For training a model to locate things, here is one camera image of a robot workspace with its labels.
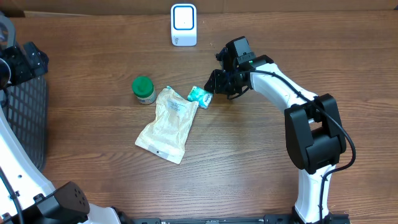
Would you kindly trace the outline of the beige paper pouch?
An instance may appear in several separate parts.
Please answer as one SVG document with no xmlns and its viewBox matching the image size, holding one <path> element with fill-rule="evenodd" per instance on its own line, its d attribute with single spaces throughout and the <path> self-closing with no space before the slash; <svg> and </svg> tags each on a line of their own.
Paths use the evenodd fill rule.
<svg viewBox="0 0 398 224">
<path fill-rule="evenodd" d="M 155 120 L 141 131 L 135 145 L 180 164 L 197 109 L 198 102 L 164 88 L 156 99 Z"/>
</svg>

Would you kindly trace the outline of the green lid jar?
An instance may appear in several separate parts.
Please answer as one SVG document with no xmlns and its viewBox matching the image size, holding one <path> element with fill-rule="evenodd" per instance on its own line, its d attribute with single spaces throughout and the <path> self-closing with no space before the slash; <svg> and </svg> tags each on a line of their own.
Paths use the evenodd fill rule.
<svg viewBox="0 0 398 224">
<path fill-rule="evenodd" d="M 132 91 L 139 102 L 150 105 L 156 99 L 156 92 L 152 80 L 145 76 L 138 76 L 132 83 Z"/>
</svg>

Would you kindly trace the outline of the teal tissue pack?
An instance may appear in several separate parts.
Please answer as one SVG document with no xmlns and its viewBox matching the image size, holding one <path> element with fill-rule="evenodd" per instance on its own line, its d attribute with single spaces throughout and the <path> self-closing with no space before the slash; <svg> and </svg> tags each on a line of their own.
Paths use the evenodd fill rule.
<svg viewBox="0 0 398 224">
<path fill-rule="evenodd" d="M 197 101 L 199 107 L 207 110 L 211 101 L 213 99 L 213 94 L 205 91 L 204 89 L 193 86 L 192 90 L 187 96 L 188 101 Z"/>
</svg>

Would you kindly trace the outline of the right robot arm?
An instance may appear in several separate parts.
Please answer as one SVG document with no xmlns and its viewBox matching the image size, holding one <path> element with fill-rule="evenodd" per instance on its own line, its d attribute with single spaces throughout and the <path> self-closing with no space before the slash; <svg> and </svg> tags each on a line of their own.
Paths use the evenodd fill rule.
<svg viewBox="0 0 398 224">
<path fill-rule="evenodd" d="M 294 83 L 271 58 L 257 56 L 244 36 L 215 57 L 221 69 L 212 71 L 206 91 L 232 100 L 254 90 L 284 114 L 287 152 L 298 168 L 298 197 L 291 215 L 266 215 L 265 223 L 349 223 L 347 215 L 332 214 L 327 205 L 331 172 L 346 150 L 335 99 Z"/>
</svg>

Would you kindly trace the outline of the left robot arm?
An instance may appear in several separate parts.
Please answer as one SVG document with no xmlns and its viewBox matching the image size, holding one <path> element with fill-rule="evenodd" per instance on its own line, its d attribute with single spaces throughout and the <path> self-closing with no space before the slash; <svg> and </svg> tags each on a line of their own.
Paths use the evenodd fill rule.
<svg viewBox="0 0 398 224">
<path fill-rule="evenodd" d="M 1 42 L 1 217 L 5 223 L 127 223 L 88 202 L 74 182 L 55 188 L 47 152 L 48 57 L 34 43 Z"/>
</svg>

